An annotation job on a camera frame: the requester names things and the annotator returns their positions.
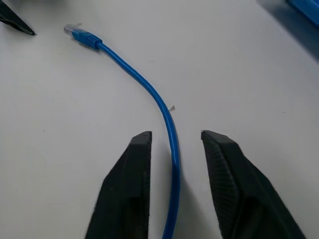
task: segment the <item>small debris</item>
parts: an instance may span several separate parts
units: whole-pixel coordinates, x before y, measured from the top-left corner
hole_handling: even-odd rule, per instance
[[[175,106],[174,105],[171,106],[168,110],[169,110],[169,112],[173,112],[175,110]]]

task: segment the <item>blue ethernet cable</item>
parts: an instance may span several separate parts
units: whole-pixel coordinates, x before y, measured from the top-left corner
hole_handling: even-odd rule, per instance
[[[169,144],[171,149],[171,161],[172,161],[172,175],[171,175],[171,189],[170,189],[170,200],[168,214],[165,224],[164,233],[162,239],[171,239],[174,232],[174,227],[177,218],[178,204],[179,204],[179,191],[180,191],[180,166],[179,166],[179,148],[177,133],[174,126],[173,119],[170,112],[157,93],[153,86],[136,70],[134,70],[128,63],[126,63],[121,57],[119,57],[114,51],[103,44],[102,40],[97,36],[78,28],[78,25],[66,25],[64,27],[64,32],[72,36],[75,40],[84,44],[95,50],[102,50],[108,54],[120,67],[123,68],[129,75],[131,75],[135,80],[137,80],[154,98],[159,109],[164,117]]]

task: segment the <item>white surface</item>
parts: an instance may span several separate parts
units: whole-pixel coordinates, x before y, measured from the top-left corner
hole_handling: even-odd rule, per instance
[[[182,188],[174,238],[221,238],[202,129],[237,141],[305,236],[319,237],[318,63],[255,1],[8,5],[38,35],[0,25],[1,238],[84,238],[104,177],[144,130],[154,138],[149,238],[161,238],[170,184],[163,119],[110,58],[63,34],[79,22],[176,107]]]

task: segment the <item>ethernet cable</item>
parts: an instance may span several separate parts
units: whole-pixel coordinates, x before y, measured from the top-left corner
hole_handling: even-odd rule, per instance
[[[134,70],[128,63],[126,63],[121,57],[119,57],[114,51],[112,51],[109,47],[104,45],[100,38],[87,31],[80,29],[78,25],[66,25],[64,27],[64,32],[72,36],[76,41],[80,42],[81,44],[95,50],[102,50],[106,54],[108,54],[120,67],[122,67],[123,70],[125,70],[129,75],[131,75],[135,80],[137,80],[149,92],[149,94],[154,98],[157,105],[159,106],[159,109],[164,117],[164,121],[168,132],[172,161],[169,209],[162,239],[171,239],[174,232],[179,204],[180,166],[177,133],[173,119],[170,115],[170,112],[166,104],[164,103],[160,95],[157,93],[157,91],[153,88],[153,86],[136,70]]]

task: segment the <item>black plastic jaw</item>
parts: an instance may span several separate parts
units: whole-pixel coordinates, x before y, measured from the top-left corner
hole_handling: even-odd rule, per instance
[[[211,131],[201,139],[224,239],[305,239],[270,181],[236,142]]]
[[[0,0],[0,21],[29,35],[35,35],[34,31],[18,17],[3,1]]]
[[[86,239],[147,239],[152,133],[132,138],[104,179]]]

